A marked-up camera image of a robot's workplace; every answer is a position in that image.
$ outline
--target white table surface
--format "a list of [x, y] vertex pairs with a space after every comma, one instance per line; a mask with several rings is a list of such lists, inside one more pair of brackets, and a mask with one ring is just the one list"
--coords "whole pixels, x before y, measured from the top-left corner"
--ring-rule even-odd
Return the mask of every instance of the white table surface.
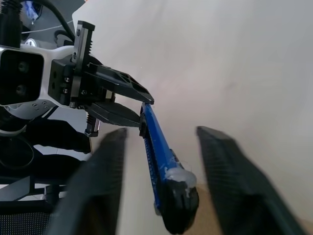
[[[205, 125], [235, 137], [296, 214], [312, 221], [312, 9], [308, 0], [89, 0], [73, 19], [96, 25], [92, 53], [103, 64], [150, 91], [167, 141], [200, 183], [195, 128]], [[140, 110], [139, 102], [117, 102]], [[103, 125], [101, 134], [109, 130]], [[145, 158], [132, 130], [121, 234], [165, 232], [151, 215]]]

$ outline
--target beige surface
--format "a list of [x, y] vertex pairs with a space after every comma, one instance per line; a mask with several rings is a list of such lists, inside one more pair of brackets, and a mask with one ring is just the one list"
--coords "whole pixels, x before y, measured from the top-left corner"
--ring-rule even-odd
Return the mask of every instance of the beige surface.
[[[206, 125], [235, 137], [296, 214], [313, 221], [312, 9], [307, 0], [89, 0], [73, 19], [96, 25], [98, 59], [151, 92], [170, 146], [200, 183], [195, 127]], [[139, 111], [139, 102], [117, 101]], [[125, 191], [133, 192], [123, 218], [161, 231], [126, 222], [122, 232], [161, 234], [158, 218], [143, 222], [153, 200], [137, 130], [128, 145]]]

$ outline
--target white wire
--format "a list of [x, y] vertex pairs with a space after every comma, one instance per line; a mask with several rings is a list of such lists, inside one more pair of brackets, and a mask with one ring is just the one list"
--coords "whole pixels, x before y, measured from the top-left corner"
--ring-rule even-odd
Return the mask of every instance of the white wire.
[[50, 29], [54, 29], [54, 28], [59, 28], [59, 27], [62, 27], [62, 25], [55, 26], [55, 27], [51, 27], [51, 28], [45, 28], [45, 29], [41, 29], [41, 30], [34, 30], [34, 31], [29, 31], [29, 32], [22, 32], [22, 34], [43, 32], [43, 31], [46, 31], [46, 30], [50, 30]]

